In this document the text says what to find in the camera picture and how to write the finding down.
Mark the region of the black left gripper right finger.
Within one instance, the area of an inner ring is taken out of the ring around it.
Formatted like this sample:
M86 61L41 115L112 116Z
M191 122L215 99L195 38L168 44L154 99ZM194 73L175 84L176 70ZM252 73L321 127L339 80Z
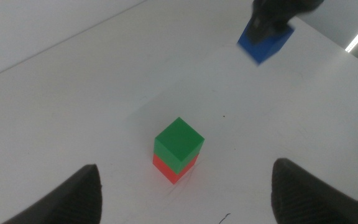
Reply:
M358 223L358 201L287 158L273 164L271 206L277 223Z

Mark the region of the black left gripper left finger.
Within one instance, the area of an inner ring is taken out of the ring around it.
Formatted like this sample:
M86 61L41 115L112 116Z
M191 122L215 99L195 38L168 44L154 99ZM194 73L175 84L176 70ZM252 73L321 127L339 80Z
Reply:
M83 166L33 205L6 220L13 224L99 223L103 196L98 166Z

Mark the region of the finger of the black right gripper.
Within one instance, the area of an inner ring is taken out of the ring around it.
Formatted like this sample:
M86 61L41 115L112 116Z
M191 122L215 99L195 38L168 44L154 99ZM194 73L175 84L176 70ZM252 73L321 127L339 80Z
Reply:
M289 24L289 19L278 19L273 22L273 29L275 32L286 32L292 29L292 26Z
M250 26L246 32L252 44L258 44L273 34L273 17L262 14L255 14L251 17Z

